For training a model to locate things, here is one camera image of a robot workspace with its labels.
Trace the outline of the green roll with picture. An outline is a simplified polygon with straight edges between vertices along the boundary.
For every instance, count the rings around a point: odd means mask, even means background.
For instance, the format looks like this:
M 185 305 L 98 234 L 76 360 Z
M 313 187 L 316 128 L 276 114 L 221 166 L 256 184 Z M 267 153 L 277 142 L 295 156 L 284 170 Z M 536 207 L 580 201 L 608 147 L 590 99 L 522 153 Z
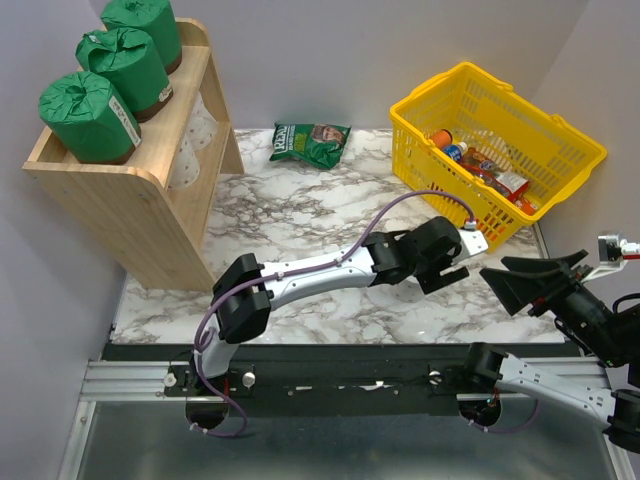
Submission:
M 38 111 L 80 163 L 124 164 L 142 142 L 139 124 L 115 86 L 92 72 L 53 81 L 41 93 Z

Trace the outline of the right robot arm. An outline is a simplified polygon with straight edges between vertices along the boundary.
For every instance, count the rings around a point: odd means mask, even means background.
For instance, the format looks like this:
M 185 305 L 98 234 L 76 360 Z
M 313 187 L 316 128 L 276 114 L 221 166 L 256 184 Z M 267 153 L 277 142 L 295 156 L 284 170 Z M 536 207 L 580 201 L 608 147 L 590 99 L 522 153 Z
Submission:
M 587 283 L 621 271 L 639 258 L 636 243 L 605 247 L 596 268 L 586 251 L 556 259 L 506 257 L 482 278 L 510 314 L 552 313 L 558 330 L 582 351 L 576 358 L 520 358 L 474 343 L 460 367 L 469 390 L 498 389 L 532 397 L 577 415 L 613 445 L 639 450 L 639 307 L 607 307 Z

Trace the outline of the white dotted roll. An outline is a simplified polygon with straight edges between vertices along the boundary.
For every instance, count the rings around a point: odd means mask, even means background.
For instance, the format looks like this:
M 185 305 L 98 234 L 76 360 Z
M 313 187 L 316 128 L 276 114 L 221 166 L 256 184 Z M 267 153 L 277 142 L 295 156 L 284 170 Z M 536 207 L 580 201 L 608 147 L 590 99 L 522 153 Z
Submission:
M 414 280 L 405 280 L 401 282 L 397 287 L 397 292 L 399 299 L 411 303 L 419 302 L 425 296 L 420 284 Z
M 182 190 L 191 186 L 200 174 L 200 163 L 187 135 L 184 135 L 174 157 L 173 170 L 168 182 L 169 190 Z
M 186 127 L 186 138 L 194 151 L 206 148 L 218 132 L 218 122 L 204 104 L 202 95 L 197 94 Z

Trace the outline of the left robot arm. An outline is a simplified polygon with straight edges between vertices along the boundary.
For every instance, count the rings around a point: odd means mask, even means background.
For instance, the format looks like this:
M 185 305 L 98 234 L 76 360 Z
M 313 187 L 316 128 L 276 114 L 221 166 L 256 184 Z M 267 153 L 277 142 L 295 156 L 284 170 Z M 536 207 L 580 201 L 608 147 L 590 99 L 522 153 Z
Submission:
M 480 231 L 458 229 L 438 216 L 413 230 L 367 232 L 348 249 L 297 261 L 260 263 L 242 255 L 213 287 L 187 382 L 201 395 L 214 393 L 239 345 L 262 335 L 270 314 L 289 303 L 409 277 L 429 294 L 468 277 L 462 261 L 487 248 Z

